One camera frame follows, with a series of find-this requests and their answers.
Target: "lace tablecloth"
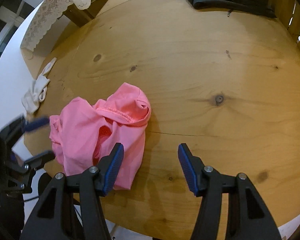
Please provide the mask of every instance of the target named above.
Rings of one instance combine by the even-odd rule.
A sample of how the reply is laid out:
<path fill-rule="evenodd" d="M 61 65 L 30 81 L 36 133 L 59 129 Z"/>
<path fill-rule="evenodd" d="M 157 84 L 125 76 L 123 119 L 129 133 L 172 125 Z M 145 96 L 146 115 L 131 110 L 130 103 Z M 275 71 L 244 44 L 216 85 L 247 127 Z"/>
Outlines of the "lace tablecloth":
<path fill-rule="evenodd" d="M 23 37 L 21 48 L 33 51 L 51 25 L 73 3 L 84 10 L 90 6 L 91 0 L 44 0 Z"/>

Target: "wood knot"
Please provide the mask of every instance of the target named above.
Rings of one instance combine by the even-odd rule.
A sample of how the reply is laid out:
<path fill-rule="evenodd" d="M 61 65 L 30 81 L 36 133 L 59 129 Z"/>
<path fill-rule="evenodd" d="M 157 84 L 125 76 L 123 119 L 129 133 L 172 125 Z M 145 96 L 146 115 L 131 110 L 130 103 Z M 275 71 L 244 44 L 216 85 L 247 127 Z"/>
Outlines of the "wood knot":
<path fill-rule="evenodd" d="M 223 102 L 223 96 L 222 95 L 217 95 L 216 97 L 215 97 L 215 101 L 216 101 L 216 105 L 218 106 L 218 105 L 220 105 L 222 102 Z"/>
<path fill-rule="evenodd" d="M 269 177 L 269 173 L 268 171 L 262 171 L 258 174 L 258 177 L 257 177 L 257 182 L 258 183 L 262 183 L 264 182 L 266 179 L 268 179 Z"/>
<path fill-rule="evenodd" d="M 96 55 L 96 56 L 94 57 L 93 61 L 94 61 L 94 62 L 97 62 L 97 61 L 99 61 L 100 59 L 101 59 L 101 55 L 98 54 L 98 55 Z"/>
<path fill-rule="evenodd" d="M 230 56 L 229 50 L 226 50 L 226 54 L 228 55 L 228 58 L 229 58 L 229 59 L 232 59 L 231 56 Z"/>
<path fill-rule="evenodd" d="M 130 69 L 130 72 L 135 71 L 136 68 L 137 68 L 137 65 L 132 66 L 131 69 Z"/>

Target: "pink cloth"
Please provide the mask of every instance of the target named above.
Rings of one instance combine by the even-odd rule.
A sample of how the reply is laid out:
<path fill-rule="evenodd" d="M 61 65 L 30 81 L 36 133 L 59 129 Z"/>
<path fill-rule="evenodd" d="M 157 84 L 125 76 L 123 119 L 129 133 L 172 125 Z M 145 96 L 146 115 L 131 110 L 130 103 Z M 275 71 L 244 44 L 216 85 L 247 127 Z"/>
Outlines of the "pink cloth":
<path fill-rule="evenodd" d="M 91 106 L 73 99 L 60 115 L 50 116 L 50 139 L 56 160 L 67 176 L 79 174 L 109 155 L 114 144 L 124 146 L 115 189 L 130 189 L 145 148 L 151 108 L 140 88 L 124 83 L 105 101 Z"/>

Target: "wooden table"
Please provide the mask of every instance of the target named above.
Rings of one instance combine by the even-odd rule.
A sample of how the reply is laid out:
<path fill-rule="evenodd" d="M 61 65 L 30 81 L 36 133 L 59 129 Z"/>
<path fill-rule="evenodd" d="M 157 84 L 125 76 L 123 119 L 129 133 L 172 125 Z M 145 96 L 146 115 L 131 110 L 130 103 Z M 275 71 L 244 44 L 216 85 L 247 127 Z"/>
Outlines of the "wooden table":
<path fill-rule="evenodd" d="M 190 238 L 200 198 L 189 192 L 178 162 L 183 142 L 223 174 L 245 172 L 278 226 L 300 214 L 300 52 L 279 21 L 196 11 L 187 0 L 109 0 L 42 66 L 53 57 L 38 115 L 60 114 L 77 96 L 94 104 L 123 82 L 151 103 L 132 189 L 102 200 L 110 221 L 160 239 Z M 216 95 L 225 98 L 219 106 Z M 26 145 L 33 154 L 51 148 L 49 129 L 28 136 Z M 52 162 L 46 170 L 62 169 Z M 224 197 L 218 239 L 226 216 Z"/>

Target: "blue rubber pad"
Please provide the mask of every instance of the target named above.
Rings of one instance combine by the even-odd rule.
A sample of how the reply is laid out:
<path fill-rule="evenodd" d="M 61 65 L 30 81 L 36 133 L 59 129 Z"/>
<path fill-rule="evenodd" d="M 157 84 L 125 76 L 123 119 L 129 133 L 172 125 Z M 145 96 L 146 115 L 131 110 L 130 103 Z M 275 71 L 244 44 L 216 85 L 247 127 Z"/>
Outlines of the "blue rubber pad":
<path fill-rule="evenodd" d="M 183 174 L 186 178 L 189 190 L 194 193 L 194 195 L 198 195 L 199 189 L 197 184 L 197 176 L 194 171 L 194 168 L 191 164 L 189 154 L 192 156 L 191 152 L 189 151 L 188 147 L 186 146 L 186 149 L 182 144 L 178 147 L 178 158 L 179 162 L 182 167 Z"/>
<path fill-rule="evenodd" d="M 118 172 L 122 164 L 123 156 L 124 156 L 124 149 L 123 149 L 123 145 L 120 144 L 120 146 L 116 149 L 114 157 L 105 174 L 105 182 L 102 189 L 104 195 L 107 195 L 109 191 L 113 189 L 115 180 L 117 179 Z"/>
<path fill-rule="evenodd" d="M 31 132 L 33 130 L 36 130 L 44 125 L 49 124 L 50 119 L 48 117 L 40 117 L 36 118 L 31 122 L 25 121 L 22 131 L 23 132 Z"/>

